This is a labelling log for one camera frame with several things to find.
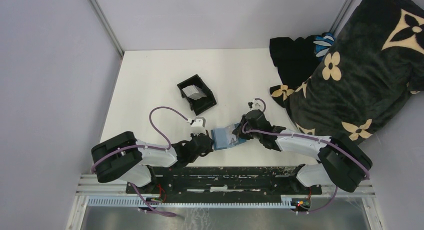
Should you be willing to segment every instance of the cable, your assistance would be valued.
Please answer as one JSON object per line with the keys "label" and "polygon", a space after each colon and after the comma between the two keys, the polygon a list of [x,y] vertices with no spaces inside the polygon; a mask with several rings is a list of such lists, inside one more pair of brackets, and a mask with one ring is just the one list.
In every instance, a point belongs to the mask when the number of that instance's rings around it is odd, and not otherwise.
{"label": "cable", "polygon": [[158,184],[157,187],[159,188],[159,199],[162,199],[162,187],[160,184]]}
{"label": "cable", "polygon": [[307,196],[306,200],[311,199],[312,196],[312,187],[309,187],[309,195]]}
{"label": "cable", "polygon": [[133,184],[133,183],[129,183],[129,184],[131,184],[131,186],[134,188],[135,192],[140,197],[140,199],[143,201],[143,203],[151,210],[151,212],[146,212],[146,213],[155,213],[155,214],[159,214],[159,215],[162,215],[164,217],[169,217],[169,218],[174,218],[174,217],[177,216],[175,213],[162,212],[162,211],[156,210],[143,198],[143,196],[140,194],[140,192],[139,192],[139,190],[138,190],[138,188],[135,184]]}
{"label": "cable", "polygon": [[303,208],[303,209],[305,209],[305,210],[308,210],[309,211],[309,209],[308,208],[305,208],[304,206],[302,206],[302,205],[299,205],[299,207],[301,207],[301,208]]}
{"label": "cable", "polygon": [[[120,149],[116,149],[115,151],[112,151],[112,152],[110,152],[110,153],[108,153],[108,154],[106,154],[105,156],[103,156],[102,158],[100,158],[99,160],[97,160],[94,164],[93,164],[93,166],[91,167],[91,172],[94,174],[95,172],[96,172],[96,167],[100,164],[100,163],[102,163],[104,160],[106,160],[107,158],[109,158],[109,157],[111,157],[111,156],[113,156],[113,155],[115,155],[115,154],[118,154],[118,153],[120,153],[120,152],[122,152],[122,151],[125,151],[125,150],[128,150],[128,149],[133,149],[133,148],[145,148],[145,147],[148,147],[148,148],[150,148],[150,149],[157,149],[157,150],[169,150],[170,148],[171,148],[171,141],[170,141],[170,139],[168,138],[168,137],[166,137],[165,136],[165,134],[163,134],[154,124],[153,124],[153,121],[152,121],[152,114],[153,114],[153,112],[155,112],[156,110],[158,110],[158,109],[169,109],[169,110],[172,110],[173,112],[175,112],[175,113],[177,113],[178,115],[180,115],[183,119],[185,119],[186,121],[188,121],[189,119],[188,118],[186,118],[183,114],[181,114],[180,112],[178,112],[177,110],[175,110],[175,109],[173,109],[173,108],[171,108],[171,107],[166,107],[166,106],[159,106],[159,107],[156,107],[156,108],[154,108],[154,109],[152,109],[151,111],[150,111],[150,114],[149,114],[149,116],[148,116],[148,119],[149,119],[149,121],[150,121],[150,124],[151,124],[151,126],[160,134],[160,135],[162,135],[164,138],[165,138],[165,140],[168,142],[168,147],[166,147],[166,148],[160,148],[160,147],[154,147],[154,146],[149,146],[149,145],[131,145],[131,146],[126,146],[126,147],[123,147],[123,148],[120,148]],[[160,212],[160,211],[158,211],[158,210],[156,210],[155,208],[153,208],[151,205],[150,205],[150,203],[153,203],[153,202],[147,202],[144,198],[143,198],[143,196],[140,194],[140,192],[139,192],[139,190],[137,189],[137,187],[135,186],[135,184],[133,184],[133,183],[130,183],[131,184],[131,186],[134,188],[134,190],[135,190],[135,192],[137,193],[137,195],[141,198],[141,200],[143,201],[143,203],[153,212],[153,213],[156,213],[156,214],[159,214],[159,215],[162,215],[162,216],[165,216],[165,217],[176,217],[177,215],[175,214],[175,213],[171,213],[171,212]]]}
{"label": "cable", "polygon": [[262,113],[265,113],[265,110],[267,109],[267,104],[265,104],[265,101],[263,101],[261,98],[255,98],[255,100],[259,100],[263,104],[263,110]]}
{"label": "cable", "polygon": [[186,118],[183,114],[181,114],[180,112],[178,112],[178,111],[176,111],[175,109],[173,109],[173,108],[171,108],[171,107],[167,107],[167,106],[159,106],[159,107],[156,107],[156,108],[154,108],[154,109],[152,109],[151,111],[150,111],[150,114],[148,115],[148,120],[150,121],[150,124],[151,124],[151,126],[156,130],[156,132],[158,132],[160,135],[162,135],[162,137],[164,137],[165,138],[165,140],[168,142],[168,147],[166,148],[167,150],[169,150],[170,148],[171,148],[171,141],[170,141],[170,139],[167,137],[167,136],[165,136],[165,134],[163,134],[155,125],[154,125],[154,123],[153,123],[153,121],[152,121],[152,114],[153,114],[153,112],[155,112],[156,110],[158,110],[158,109],[169,109],[169,110],[172,110],[173,112],[175,112],[175,113],[177,113],[178,115],[180,115],[183,119],[185,119],[186,121],[188,121],[189,119],[188,118]]}
{"label": "cable", "polygon": [[331,197],[331,199],[324,205],[324,206],[322,206],[322,207],[319,207],[319,208],[317,208],[317,209],[314,209],[314,210],[309,210],[309,211],[307,211],[307,212],[300,212],[300,214],[310,214],[310,213],[315,213],[315,212],[318,212],[318,211],[321,211],[322,209],[324,209],[324,208],[326,208],[328,205],[330,205],[330,203],[332,203],[333,202],[333,200],[336,198],[336,195],[337,195],[337,190],[338,190],[339,188],[336,186],[335,187],[335,190],[334,190],[334,194],[332,195],[332,197]]}
{"label": "cable", "polygon": [[267,134],[267,135],[273,135],[273,136],[296,137],[296,138],[302,138],[302,139],[309,139],[309,140],[313,140],[313,141],[317,141],[317,142],[321,142],[321,143],[325,143],[327,145],[330,145],[331,147],[333,147],[337,151],[339,151],[342,154],[344,154],[347,158],[349,158],[350,160],[352,160],[352,162],[354,162],[356,165],[358,165],[358,167],[360,167],[362,169],[362,171],[365,173],[365,178],[364,179],[370,179],[370,173],[369,173],[368,169],[365,168],[364,165],[362,165],[358,160],[356,160],[354,157],[352,157],[350,154],[348,154],[345,150],[343,150],[339,146],[333,144],[332,142],[329,142],[327,140],[320,139],[320,138],[317,138],[317,137],[313,137],[313,136],[306,136],[306,135],[295,134],[295,133],[290,133],[290,134],[289,133],[271,133],[271,132],[266,132],[266,131],[256,130],[256,129],[251,129],[251,130],[245,131],[245,128],[246,128],[246,125],[247,124],[248,123],[246,122],[243,125],[243,127],[241,128],[241,132],[244,133],[244,134],[248,134],[248,133],[260,133],[260,134]]}
{"label": "cable", "polygon": [[312,199],[309,199],[309,209],[312,208]]}
{"label": "cable", "polygon": [[[313,141],[318,141],[318,142],[322,142],[325,143],[327,145],[330,145],[331,147],[333,147],[334,149],[336,149],[337,151],[341,152],[342,154],[344,154],[346,157],[348,157],[350,160],[352,160],[356,165],[358,165],[358,167],[360,167],[363,172],[365,173],[365,178],[364,179],[370,179],[370,173],[368,171],[368,169],[365,168],[364,165],[362,165],[358,160],[356,160],[354,157],[352,157],[350,154],[348,154],[345,150],[343,150],[342,148],[340,148],[339,146],[327,141],[327,140],[323,140],[317,137],[313,137],[313,136],[306,136],[306,135],[301,135],[301,134],[289,134],[289,133],[271,133],[271,132],[266,132],[266,131],[262,131],[262,130],[256,130],[256,129],[251,129],[248,131],[245,131],[246,125],[248,123],[246,122],[243,127],[241,128],[241,132],[244,134],[248,134],[248,133],[260,133],[260,134],[267,134],[267,135],[273,135],[273,136],[288,136],[288,137],[296,137],[296,138],[303,138],[303,139],[309,139],[309,140],[313,140]],[[336,197],[337,194],[337,190],[338,187],[335,187],[335,191],[333,196],[331,197],[331,199],[322,207],[317,208],[315,210],[312,211],[308,211],[306,213],[301,212],[301,214],[309,214],[309,213],[314,213],[317,211],[320,211],[321,209],[324,209],[325,207],[327,207]]]}
{"label": "cable", "polygon": [[162,200],[162,203],[164,203],[167,200],[167,193],[165,192],[165,190],[162,188],[160,184],[159,184],[159,191],[163,192],[164,198]]}
{"label": "cable", "polygon": [[91,172],[92,172],[93,174],[95,174],[95,173],[96,173],[96,167],[97,167],[99,164],[101,164],[104,160],[106,160],[107,158],[109,158],[110,156],[113,156],[113,155],[115,155],[115,154],[118,154],[118,153],[120,153],[120,152],[122,152],[122,151],[125,151],[125,150],[128,150],[128,149],[133,149],[133,148],[145,148],[145,147],[148,147],[148,148],[150,148],[150,149],[166,150],[165,148],[159,148],[159,147],[149,146],[149,145],[130,145],[130,146],[126,146],[126,147],[123,147],[123,148],[117,149],[117,150],[115,150],[115,151],[112,151],[112,152],[110,152],[110,153],[108,153],[108,154],[104,155],[101,159],[97,160],[97,161],[93,164],[93,166],[91,167]]}

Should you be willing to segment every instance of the black cloth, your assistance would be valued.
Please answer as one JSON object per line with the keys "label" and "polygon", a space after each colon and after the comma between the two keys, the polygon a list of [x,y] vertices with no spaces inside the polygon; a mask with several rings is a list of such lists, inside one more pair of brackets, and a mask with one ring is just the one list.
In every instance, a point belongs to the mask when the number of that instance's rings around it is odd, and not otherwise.
{"label": "black cloth", "polygon": [[307,80],[320,63],[315,57],[316,35],[292,40],[289,37],[278,37],[269,40],[269,53],[278,75],[284,85],[290,89],[299,87]]}
{"label": "black cloth", "polygon": [[359,144],[422,94],[423,77],[424,10],[411,0],[362,0],[311,78],[270,93],[300,131],[342,132]]}

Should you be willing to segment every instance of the black mounting plate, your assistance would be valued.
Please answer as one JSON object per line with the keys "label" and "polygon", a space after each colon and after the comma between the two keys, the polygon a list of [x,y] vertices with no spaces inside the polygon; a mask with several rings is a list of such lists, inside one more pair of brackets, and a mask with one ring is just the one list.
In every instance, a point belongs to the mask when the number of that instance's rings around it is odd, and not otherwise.
{"label": "black mounting plate", "polygon": [[[308,195],[309,188],[296,192],[289,174],[296,167],[184,167],[153,168],[157,184],[166,192],[167,203],[280,203],[281,195]],[[216,187],[226,187],[223,192]],[[320,186],[311,187],[322,194]],[[127,194],[135,194],[127,185]],[[155,188],[151,193],[158,194]]]}

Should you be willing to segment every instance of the metal frame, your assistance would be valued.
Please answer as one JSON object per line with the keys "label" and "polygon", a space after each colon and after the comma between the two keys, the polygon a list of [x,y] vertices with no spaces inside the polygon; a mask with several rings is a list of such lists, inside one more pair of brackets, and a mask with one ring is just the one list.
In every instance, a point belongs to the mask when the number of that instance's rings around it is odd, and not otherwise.
{"label": "metal frame", "polygon": [[[106,33],[108,34],[110,40],[112,41],[112,44],[115,47],[115,50],[118,52],[121,58],[124,56],[124,49],[122,48],[118,38],[116,37],[111,25],[108,22],[108,19],[106,18],[102,8],[99,5],[99,2],[97,0],[88,0],[90,5],[93,7],[94,12],[96,13],[96,16],[98,17],[99,21],[101,22],[102,26],[104,27]],[[340,11],[337,14],[337,17],[335,18],[333,24],[331,25],[330,32],[334,33],[339,27],[342,19],[345,17],[347,10],[350,8],[353,0],[345,0]]]}
{"label": "metal frame", "polygon": [[[122,180],[115,180],[107,184],[97,181],[96,175],[83,174],[79,180],[73,201],[72,210],[69,215],[66,230],[81,230],[87,206],[116,206],[116,207],[142,207],[135,194],[126,194],[127,183]],[[329,198],[333,195],[334,186],[322,186],[321,195],[312,195],[312,198]],[[143,194],[143,197],[158,197],[156,194]],[[220,208],[287,208],[285,205],[291,198],[305,198],[306,195],[282,195],[282,204],[240,204],[224,205]],[[362,181],[353,193],[343,190],[337,192],[336,198],[362,198],[365,213],[368,218],[371,230],[383,230],[381,219],[378,215],[378,204],[376,195],[370,180]],[[196,204],[176,204],[172,207],[197,208]]]}
{"label": "metal frame", "polygon": [[348,9],[350,8],[350,6],[352,5],[354,0],[345,0],[343,5],[341,6],[340,11],[337,14],[337,17],[335,18],[333,24],[331,25],[330,28],[330,32],[331,33],[335,33],[335,31],[339,28],[340,23],[342,21],[342,19],[345,17]]}
{"label": "metal frame", "polygon": [[[115,33],[113,32],[108,20],[105,17],[102,9],[99,6],[97,0],[88,0],[93,7],[97,17],[102,23],[105,31],[108,33],[111,41],[113,42],[118,54],[123,57],[124,50],[121,47]],[[340,26],[341,20],[345,17],[347,10],[350,8],[353,0],[345,0],[341,7],[336,19],[334,20],[330,32],[334,33]],[[99,200],[114,200],[109,201],[109,206],[123,206],[123,203],[130,201],[136,201],[134,194],[126,194],[126,182],[121,180],[112,181],[107,184],[101,184],[97,181],[95,175],[81,175],[78,188],[76,190],[75,198],[73,201],[72,209],[69,215],[69,219],[66,225],[66,230],[80,230],[83,224],[83,219],[86,213],[87,206],[98,203]],[[312,198],[329,198],[333,195],[334,186],[322,186],[321,195],[312,195]],[[155,194],[144,194],[144,197],[158,197]],[[281,200],[284,203],[291,198],[304,198],[305,195],[282,195]],[[383,230],[381,219],[378,215],[378,204],[374,193],[371,181],[362,181],[359,187],[353,193],[347,193],[343,190],[339,190],[337,198],[362,198],[362,202],[365,208],[366,216],[368,218],[371,230]],[[257,207],[269,207],[269,205],[257,205]]]}
{"label": "metal frame", "polygon": [[88,0],[88,1],[90,5],[93,7],[93,10],[96,13],[97,18],[100,20],[100,23],[103,25],[103,28],[105,29],[110,40],[112,41],[112,44],[114,45],[116,51],[122,58],[124,56],[124,50],[122,49],[122,46],[118,41],[118,38],[116,37],[114,31],[112,30],[112,27],[108,22],[108,19],[106,19],[106,16],[99,5],[99,2],[97,0]]}

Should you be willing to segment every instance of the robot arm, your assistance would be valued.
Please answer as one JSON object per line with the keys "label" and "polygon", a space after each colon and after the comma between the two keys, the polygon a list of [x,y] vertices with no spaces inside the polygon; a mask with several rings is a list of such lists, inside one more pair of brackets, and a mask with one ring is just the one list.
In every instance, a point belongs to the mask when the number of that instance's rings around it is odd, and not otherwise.
{"label": "robot arm", "polygon": [[190,121],[192,134],[190,141],[161,146],[145,143],[127,131],[108,139],[91,150],[95,173],[99,183],[108,183],[117,179],[134,183],[137,187],[149,185],[155,180],[152,167],[180,168],[193,163],[199,156],[212,152],[213,140],[205,130],[205,119]]}
{"label": "robot arm", "polygon": [[[353,192],[366,174],[351,158],[367,170],[372,166],[371,160],[346,135],[320,137],[295,133],[282,126],[272,126],[258,102],[249,106],[251,111],[242,116],[234,135],[247,140],[255,138],[268,149],[295,152],[318,161],[315,165],[299,165],[291,173],[290,185],[296,192],[313,185],[332,184]],[[148,191],[149,187],[156,185],[151,166],[185,167],[199,156],[212,152],[214,141],[205,130],[205,119],[195,118],[189,122],[193,132],[191,140],[171,144],[170,148],[142,142],[134,137],[133,132],[124,132],[94,146],[91,154],[98,181],[107,183],[121,179],[137,187],[146,186]],[[350,158],[332,145],[342,148]]]}
{"label": "robot arm", "polygon": [[243,139],[255,138],[268,149],[295,152],[318,161],[315,165],[299,165],[293,171],[291,177],[296,179],[294,189],[335,184],[352,193],[364,179],[366,174],[363,169],[327,143],[342,148],[367,170],[373,165],[368,156],[344,134],[311,136],[295,133],[285,127],[272,126],[259,110],[261,107],[258,103],[249,103],[249,106],[251,111],[242,116],[240,124],[233,131],[234,135]]}

